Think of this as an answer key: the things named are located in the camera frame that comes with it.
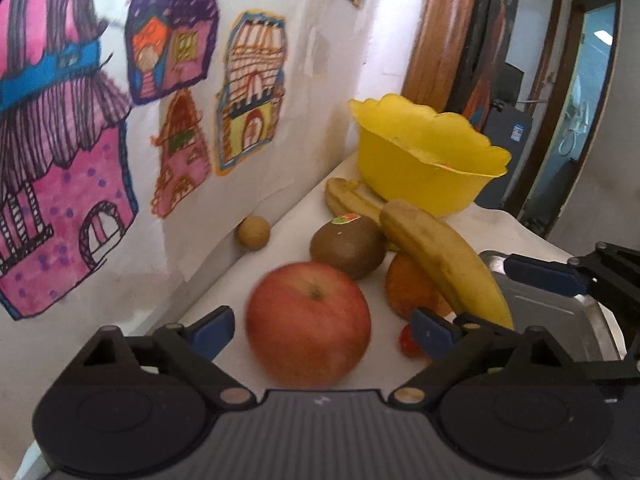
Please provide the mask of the brown kiwi fruit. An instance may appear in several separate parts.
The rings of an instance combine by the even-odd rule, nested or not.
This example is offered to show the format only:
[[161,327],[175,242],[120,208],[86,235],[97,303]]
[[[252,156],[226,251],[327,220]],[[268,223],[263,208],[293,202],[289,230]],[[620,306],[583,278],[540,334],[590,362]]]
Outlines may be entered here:
[[342,214],[314,233],[312,261],[325,263],[360,280],[376,270],[386,256],[385,237],[378,225],[359,214]]

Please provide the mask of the metal baking tray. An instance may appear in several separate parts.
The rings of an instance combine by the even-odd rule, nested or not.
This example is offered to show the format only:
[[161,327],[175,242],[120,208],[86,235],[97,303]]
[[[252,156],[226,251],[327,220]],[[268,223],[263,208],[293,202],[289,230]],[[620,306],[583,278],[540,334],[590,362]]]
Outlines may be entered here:
[[506,255],[480,253],[511,310],[515,330],[542,326],[576,362],[619,361],[622,356],[603,309],[589,296],[564,297],[506,276]]

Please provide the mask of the red apple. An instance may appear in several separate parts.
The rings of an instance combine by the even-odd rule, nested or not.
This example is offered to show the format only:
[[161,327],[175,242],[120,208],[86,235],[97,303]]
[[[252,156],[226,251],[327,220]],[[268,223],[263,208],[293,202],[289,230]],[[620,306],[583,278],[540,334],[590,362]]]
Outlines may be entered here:
[[388,267],[385,297],[390,308],[407,321],[417,308],[431,310],[441,318],[452,312],[433,281],[404,252],[398,252]]
[[246,302],[250,350],[280,386],[324,389],[360,363],[371,340],[371,315],[358,285],[324,263],[279,266]]

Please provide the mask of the small red fruit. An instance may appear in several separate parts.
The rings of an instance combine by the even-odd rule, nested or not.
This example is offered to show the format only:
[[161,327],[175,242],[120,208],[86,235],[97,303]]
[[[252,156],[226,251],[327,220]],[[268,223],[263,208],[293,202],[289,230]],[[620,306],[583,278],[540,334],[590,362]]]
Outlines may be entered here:
[[400,331],[398,344],[401,353],[408,359],[426,358],[426,353],[420,348],[411,335],[411,326],[409,324],[405,325]]

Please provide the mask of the wooden door frame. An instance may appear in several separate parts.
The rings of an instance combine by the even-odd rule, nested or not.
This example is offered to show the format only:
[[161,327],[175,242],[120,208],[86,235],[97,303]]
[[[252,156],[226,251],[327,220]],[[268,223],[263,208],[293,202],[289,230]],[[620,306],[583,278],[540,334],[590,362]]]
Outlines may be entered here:
[[449,100],[475,0],[424,0],[401,94],[441,112]]

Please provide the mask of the orange dress poster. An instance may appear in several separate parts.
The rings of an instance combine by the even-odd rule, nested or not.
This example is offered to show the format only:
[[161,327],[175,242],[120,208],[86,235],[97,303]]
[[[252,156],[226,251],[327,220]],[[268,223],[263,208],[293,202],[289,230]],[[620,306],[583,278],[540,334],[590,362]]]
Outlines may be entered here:
[[492,86],[506,59],[518,0],[474,0],[456,84],[451,90],[452,108],[483,128],[492,100]]

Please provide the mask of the yellow plastic bowl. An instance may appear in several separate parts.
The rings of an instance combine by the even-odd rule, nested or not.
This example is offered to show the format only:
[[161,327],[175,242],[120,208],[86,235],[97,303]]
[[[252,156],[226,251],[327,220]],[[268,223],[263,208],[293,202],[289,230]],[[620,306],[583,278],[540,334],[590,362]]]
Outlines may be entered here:
[[511,154],[462,115],[439,113],[398,94],[351,100],[360,177],[383,200],[405,200],[436,218],[469,207],[508,172]]

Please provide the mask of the large yellow banana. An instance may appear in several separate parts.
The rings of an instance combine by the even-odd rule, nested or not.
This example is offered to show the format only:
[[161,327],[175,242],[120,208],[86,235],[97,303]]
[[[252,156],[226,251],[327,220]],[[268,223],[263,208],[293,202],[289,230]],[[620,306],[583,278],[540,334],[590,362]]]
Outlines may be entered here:
[[500,287],[456,230],[405,200],[386,203],[380,223],[385,236],[413,258],[454,312],[512,330],[513,318]]

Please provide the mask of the houses drawing paper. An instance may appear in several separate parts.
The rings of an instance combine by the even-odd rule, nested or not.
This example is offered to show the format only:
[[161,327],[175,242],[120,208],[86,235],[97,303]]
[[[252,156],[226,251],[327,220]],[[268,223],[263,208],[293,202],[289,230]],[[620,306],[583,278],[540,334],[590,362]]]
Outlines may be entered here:
[[2,0],[4,378],[148,315],[335,159],[323,22],[332,0]]

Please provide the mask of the small round brown fruit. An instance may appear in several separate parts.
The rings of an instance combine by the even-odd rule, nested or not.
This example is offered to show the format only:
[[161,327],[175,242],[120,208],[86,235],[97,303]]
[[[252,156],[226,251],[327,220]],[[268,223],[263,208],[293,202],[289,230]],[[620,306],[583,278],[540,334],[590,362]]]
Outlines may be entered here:
[[235,234],[241,246],[251,252],[258,252],[268,244],[271,228],[266,219],[259,216],[249,216],[239,224]]

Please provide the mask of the dark grey cabinet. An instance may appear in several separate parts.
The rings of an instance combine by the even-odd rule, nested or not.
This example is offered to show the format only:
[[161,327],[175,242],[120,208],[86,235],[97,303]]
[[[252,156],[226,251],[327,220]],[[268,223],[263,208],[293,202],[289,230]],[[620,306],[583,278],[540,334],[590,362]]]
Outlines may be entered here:
[[511,154],[506,165],[506,174],[491,180],[477,196],[475,203],[488,209],[501,209],[518,163],[524,152],[524,146],[532,131],[533,117],[511,104],[495,100],[491,104],[483,132],[491,143],[504,148]]

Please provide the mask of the small yellow banana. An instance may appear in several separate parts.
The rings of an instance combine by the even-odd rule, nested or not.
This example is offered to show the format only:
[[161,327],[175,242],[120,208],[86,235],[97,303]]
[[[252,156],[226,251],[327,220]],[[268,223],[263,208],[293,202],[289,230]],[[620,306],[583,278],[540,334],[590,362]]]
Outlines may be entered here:
[[361,183],[357,180],[329,178],[326,180],[324,200],[334,216],[359,214],[380,224],[381,207],[360,193]]

